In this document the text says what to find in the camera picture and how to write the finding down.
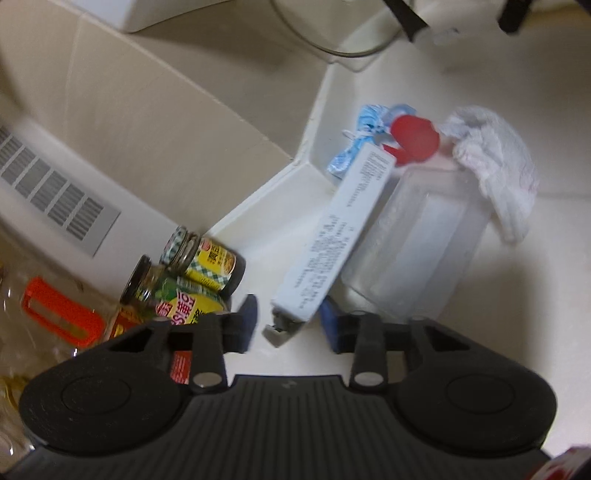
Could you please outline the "red plastic cup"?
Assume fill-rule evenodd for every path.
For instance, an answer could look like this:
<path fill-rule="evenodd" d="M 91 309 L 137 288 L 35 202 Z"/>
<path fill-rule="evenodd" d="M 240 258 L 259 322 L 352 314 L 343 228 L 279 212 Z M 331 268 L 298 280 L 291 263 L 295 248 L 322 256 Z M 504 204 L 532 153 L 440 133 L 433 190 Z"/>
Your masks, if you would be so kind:
<path fill-rule="evenodd" d="M 440 148 L 440 135 L 433 123 L 414 115 L 401 115 L 390 128 L 397 146 L 384 144 L 383 150 L 394 156 L 396 166 L 423 163 Z"/>

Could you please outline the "grey wall vent grille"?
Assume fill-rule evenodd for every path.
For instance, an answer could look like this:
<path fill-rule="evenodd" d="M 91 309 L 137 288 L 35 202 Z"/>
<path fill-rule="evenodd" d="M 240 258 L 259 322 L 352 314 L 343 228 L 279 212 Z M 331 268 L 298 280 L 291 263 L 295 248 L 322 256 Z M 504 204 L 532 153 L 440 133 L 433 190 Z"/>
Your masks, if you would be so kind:
<path fill-rule="evenodd" d="M 1 185 L 54 230 L 94 257 L 120 211 L 37 155 L 1 126 Z"/>

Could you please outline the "checkered lid sauce jar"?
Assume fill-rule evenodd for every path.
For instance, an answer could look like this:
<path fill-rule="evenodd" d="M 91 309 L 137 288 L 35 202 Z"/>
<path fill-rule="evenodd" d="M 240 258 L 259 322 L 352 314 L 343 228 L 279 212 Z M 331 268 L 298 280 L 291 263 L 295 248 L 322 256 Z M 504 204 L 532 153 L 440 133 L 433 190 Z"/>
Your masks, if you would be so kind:
<path fill-rule="evenodd" d="M 176 276 L 201 284 L 228 299 L 245 275 L 245 259 L 216 240 L 179 226 L 167 241 L 160 263 Z"/>

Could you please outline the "white wall appliance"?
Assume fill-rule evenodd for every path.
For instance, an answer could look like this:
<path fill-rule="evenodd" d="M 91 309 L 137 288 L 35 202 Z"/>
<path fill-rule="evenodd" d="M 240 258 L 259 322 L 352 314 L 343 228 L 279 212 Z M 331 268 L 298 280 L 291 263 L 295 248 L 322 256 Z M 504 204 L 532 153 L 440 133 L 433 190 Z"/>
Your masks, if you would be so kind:
<path fill-rule="evenodd" d="M 72 4 L 111 28 L 135 33 L 225 0 L 73 0 Z"/>

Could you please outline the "white toothpaste box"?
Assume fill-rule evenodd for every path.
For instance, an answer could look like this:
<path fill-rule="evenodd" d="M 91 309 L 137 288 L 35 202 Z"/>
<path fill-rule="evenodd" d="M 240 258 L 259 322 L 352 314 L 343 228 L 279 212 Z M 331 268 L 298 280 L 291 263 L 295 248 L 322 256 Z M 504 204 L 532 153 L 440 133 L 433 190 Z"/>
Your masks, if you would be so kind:
<path fill-rule="evenodd" d="M 263 336 L 280 347 L 315 316 L 372 215 L 394 168 L 393 158 L 363 145 L 271 300 L 273 323 Z"/>

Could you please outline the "blue face mask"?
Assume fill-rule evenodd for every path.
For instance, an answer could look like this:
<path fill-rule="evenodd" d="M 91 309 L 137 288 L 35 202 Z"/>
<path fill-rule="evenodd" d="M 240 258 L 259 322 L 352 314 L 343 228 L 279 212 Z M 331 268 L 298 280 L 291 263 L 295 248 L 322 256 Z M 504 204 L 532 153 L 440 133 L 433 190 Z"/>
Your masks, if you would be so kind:
<path fill-rule="evenodd" d="M 342 180 L 366 143 L 401 149 L 400 142 L 391 133 L 391 127 L 394 120 L 405 115 L 415 116 L 416 113 L 417 110 L 407 104 L 390 107 L 378 104 L 363 105 L 356 119 L 356 129 L 353 132 L 342 131 L 349 139 L 349 146 L 329 161 L 327 172 Z"/>

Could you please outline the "glass pot lid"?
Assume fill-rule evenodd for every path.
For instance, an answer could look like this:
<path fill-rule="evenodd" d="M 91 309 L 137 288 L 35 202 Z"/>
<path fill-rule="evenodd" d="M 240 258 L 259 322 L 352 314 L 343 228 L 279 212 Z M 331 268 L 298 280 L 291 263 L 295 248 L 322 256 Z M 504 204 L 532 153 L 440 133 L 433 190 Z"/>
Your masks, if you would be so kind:
<path fill-rule="evenodd" d="M 270 5 L 298 38 L 342 58 L 374 55 L 401 35 L 414 40 L 429 27 L 412 1 L 280 0 Z"/>

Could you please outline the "white tissue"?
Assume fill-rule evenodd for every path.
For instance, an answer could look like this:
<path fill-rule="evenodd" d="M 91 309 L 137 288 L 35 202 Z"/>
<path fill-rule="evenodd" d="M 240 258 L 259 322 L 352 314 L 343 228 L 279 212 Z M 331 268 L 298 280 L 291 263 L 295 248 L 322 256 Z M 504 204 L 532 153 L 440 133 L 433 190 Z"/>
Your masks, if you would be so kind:
<path fill-rule="evenodd" d="M 504 242 L 518 244 L 529 232 L 539 187 L 530 150 L 500 115 L 480 106 L 459 107 L 438 130 L 452 140 L 452 156 L 476 177 L 491 202 Z"/>

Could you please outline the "green label sauce jar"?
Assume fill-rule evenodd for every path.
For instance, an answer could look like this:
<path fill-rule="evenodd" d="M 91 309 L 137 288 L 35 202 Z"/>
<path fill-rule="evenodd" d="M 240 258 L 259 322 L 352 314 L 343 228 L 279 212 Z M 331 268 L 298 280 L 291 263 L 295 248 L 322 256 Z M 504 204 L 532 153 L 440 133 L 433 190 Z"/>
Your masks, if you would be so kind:
<path fill-rule="evenodd" d="M 152 264 L 146 255 L 139 258 L 120 303 L 134 308 L 144 319 L 163 317 L 174 325 L 197 323 L 202 315 L 228 310 L 211 289 L 172 277 L 163 265 Z"/>

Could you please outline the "clear plastic container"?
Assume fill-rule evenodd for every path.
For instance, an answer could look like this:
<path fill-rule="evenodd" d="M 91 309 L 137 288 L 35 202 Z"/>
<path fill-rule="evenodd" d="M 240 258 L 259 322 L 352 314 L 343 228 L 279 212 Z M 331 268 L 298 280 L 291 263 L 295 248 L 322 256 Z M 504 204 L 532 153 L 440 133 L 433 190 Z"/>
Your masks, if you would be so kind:
<path fill-rule="evenodd" d="M 349 257 L 342 282 L 392 319 L 437 319 L 491 215 L 472 172 L 408 169 Z"/>

